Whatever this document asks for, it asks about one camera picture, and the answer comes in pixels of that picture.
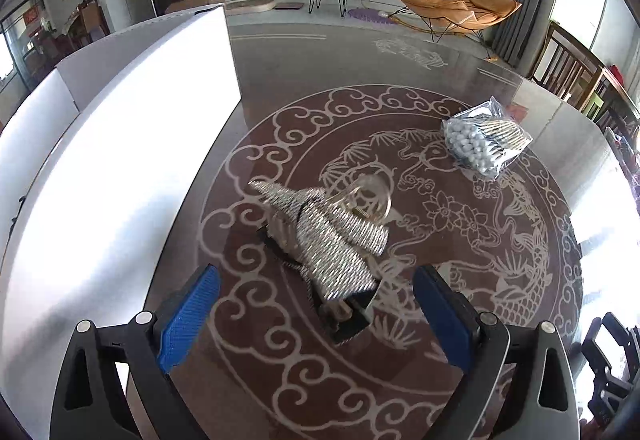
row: white curtain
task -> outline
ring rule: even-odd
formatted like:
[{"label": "white curtain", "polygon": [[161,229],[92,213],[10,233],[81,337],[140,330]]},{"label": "white curtain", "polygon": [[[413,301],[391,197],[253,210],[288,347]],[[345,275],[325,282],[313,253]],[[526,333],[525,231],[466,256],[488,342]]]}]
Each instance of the white curtain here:
[{"label": "white curtain", "polygon": [[640,102],[640,27],[636,27],[625,68],[620,71],[625,80],[626,92],[631,100],[638,104]]}]

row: round table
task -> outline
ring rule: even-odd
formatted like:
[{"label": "round table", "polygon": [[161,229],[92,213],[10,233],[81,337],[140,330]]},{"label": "round table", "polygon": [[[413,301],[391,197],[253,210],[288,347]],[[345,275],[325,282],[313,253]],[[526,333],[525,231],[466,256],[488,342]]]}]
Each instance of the round table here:
[{"label": "round table", "polygon": [[[178,214],[146,308],[200,264],[219,268],[220,298],[171,373],[210,438],[422,438],[462,372],[447,363],[413,298],[415,267],[433,264],[505,323],[552,321],[569,348],[580,340],[583,291],[602,285],[596,273],[612,253],[611,229],[625,237],[610,273],[636,276],[628,260],[638,250],[638,215],[597,127],[515,73],[409,37],[301,32],[232,30],[242,102]],[[440,133],[444,118],[490,96],[534,139],[497,181],[457,166]],[[391,187],[390,237],[376,266],[372,324],[336,346],[305,283],[260,241],[264,211],[247,183],[333,193],[360,174]],[[589,301],[588,315],[625,311],[610,296],[628,289],[610,288]],[[478,436],[490,431],[509,380],[505,368]],[[128,399],[144,423],[132,387]]]}]

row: blue gripper pad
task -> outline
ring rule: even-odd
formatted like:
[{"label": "blue gripper pad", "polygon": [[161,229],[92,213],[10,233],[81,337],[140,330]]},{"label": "blue gripper pad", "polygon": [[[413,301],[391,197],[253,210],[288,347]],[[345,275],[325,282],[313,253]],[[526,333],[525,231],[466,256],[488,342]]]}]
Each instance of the blue gripper pad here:
[{"label": "blue gripper pad", "polygon": [[161,332],[157,359],[165,373],[187,356],[219,295],[220,274],[215,266],[209,265]]},{"label": "blue gripper pad", "polygon": [[[468,373],[472,363],[472,335],[456,313],[454,292],[433,267],[430,269],[438,276],[437,280],[427,273],[425,267],[416,268],[414,297],[447,356],[449,364]],[[448,298],[443,293],[445,290],[449,292]]]}]

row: orange lounge chair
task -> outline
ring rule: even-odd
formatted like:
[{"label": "orange lounge chair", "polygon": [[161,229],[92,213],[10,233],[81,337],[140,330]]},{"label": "orange lounge chair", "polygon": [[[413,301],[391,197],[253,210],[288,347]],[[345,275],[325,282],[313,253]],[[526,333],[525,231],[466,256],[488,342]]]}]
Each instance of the orange lounge chair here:
[{"label": "orange lounge chair", "polygon": [[[448,33],[475,33],[482,44],[484,37],[482,30],[507,19],[516,12],[522,4],[516,0],[401,0],[406,7],[389,15],[390,18],[397,14],[411,11],[419,16],[429,27],[433,42],[440,41],[443,35]],[[401,24],[408,25],[416,30],[421,30],[409,23],[405,23],[395,17]]]}]

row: plastic bag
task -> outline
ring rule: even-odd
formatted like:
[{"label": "plastic bag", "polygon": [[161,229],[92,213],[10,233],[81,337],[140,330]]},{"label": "plastic bag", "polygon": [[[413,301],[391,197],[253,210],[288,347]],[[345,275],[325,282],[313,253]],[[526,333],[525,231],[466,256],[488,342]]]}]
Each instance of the plastic bag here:
[{"label": "plastic bag", "polygon": [[442,132],[459,162],[490,179],[496,179],[532,141],[493,97],[443,120]]}]

